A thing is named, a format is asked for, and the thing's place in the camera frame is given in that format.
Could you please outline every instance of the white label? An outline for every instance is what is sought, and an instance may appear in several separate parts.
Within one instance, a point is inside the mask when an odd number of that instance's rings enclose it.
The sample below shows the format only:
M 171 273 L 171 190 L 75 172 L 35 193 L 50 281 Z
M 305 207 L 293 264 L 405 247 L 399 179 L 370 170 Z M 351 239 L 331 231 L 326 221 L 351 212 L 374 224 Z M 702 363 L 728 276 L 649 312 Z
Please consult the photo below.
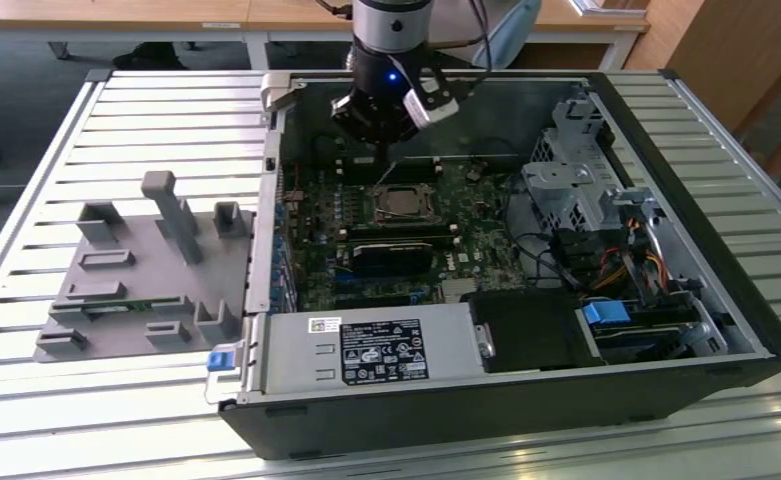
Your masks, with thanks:
M 319 317 L 307 319 L 307 332 L 333 333 L 339 332 L 341 317 Z
M 241 23 L 205 23 L 203 28 L 242 28 Z

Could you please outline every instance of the wooden desk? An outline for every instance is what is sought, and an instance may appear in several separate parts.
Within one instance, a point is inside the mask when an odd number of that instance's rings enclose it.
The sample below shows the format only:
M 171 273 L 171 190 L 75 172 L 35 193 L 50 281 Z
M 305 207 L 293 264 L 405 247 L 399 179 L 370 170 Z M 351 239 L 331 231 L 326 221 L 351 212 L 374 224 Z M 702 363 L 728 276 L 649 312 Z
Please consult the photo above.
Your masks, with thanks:
M 648 30 L 648 25 L 637 18 L 582 17 L 568 0 L 544 0 L 528 43 L 608 44 L 600 67 L 620 69 L 637 35 Z M 269 42 L 351 41 L 351 23 L 333 17 L 314 0 L 251 0 L 247 30 L 245 39 L 251 65 L 262 70 L 269 68 Z
M 0 0 L 0 39 L 242 40 L 251 0 Z

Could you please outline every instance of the barcode sticker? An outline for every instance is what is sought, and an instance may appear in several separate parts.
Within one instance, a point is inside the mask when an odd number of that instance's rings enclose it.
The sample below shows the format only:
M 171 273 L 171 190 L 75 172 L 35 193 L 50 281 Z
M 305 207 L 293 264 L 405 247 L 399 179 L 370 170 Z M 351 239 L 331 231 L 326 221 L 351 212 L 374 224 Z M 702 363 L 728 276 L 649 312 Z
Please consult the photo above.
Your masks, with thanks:
M 339 332 L 341 317 L 315 317 L 307 320 L 307 332 L 334 333 Z

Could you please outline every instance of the gray plastic holder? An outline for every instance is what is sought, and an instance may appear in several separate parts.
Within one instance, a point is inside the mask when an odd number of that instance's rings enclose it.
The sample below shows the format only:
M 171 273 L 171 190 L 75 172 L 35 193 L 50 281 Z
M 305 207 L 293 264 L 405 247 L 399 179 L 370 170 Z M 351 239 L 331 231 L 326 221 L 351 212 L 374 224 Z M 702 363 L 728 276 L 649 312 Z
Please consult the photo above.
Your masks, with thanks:
M 142 183 L 161 217 L 123 217 L 110 203 L 83 207 L 83 239 L 35 361 L 203 351 L 239 338 L 254 217 L 234 202 L 191 214 L 174 181 L 149 172 Z

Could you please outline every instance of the green circuit board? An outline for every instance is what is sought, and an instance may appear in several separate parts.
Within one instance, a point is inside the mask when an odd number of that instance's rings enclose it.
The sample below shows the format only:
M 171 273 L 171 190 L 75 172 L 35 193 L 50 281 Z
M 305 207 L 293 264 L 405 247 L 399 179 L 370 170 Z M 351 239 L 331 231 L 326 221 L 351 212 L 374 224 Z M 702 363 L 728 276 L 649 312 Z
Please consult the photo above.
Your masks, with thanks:
M 395 302 L 393 305 L 399 301 L 411 305 L 445 303 L 453 301 L 442 291 L 446 280 L 466 279 L 465 285 L 474 285 L 477 290 L 525 285 L 500 213 L 508 175 L 482 175 L 472 181 L 473 169 L 470 159 L 454 157 L 442 162 L 442 174 L 434 182 L 382 184 L 378 188 L 343 184 L 333 170 L 305 168 L 298 172 L 302 184 L 290 182 L 290 189 L 299 188 L 289 191 L 286 208 L 299 311 L 389 306 L 382 300 Z M 429 213 L 381 213 L 379 189 L 427 192 Z M 426 273 L 357 278 L 349 268 L 354 246 L 339 239 L 339 229 L 405 223 L 409 216 L 417 222 L 453 225 L 455 242 L 434 248 Z

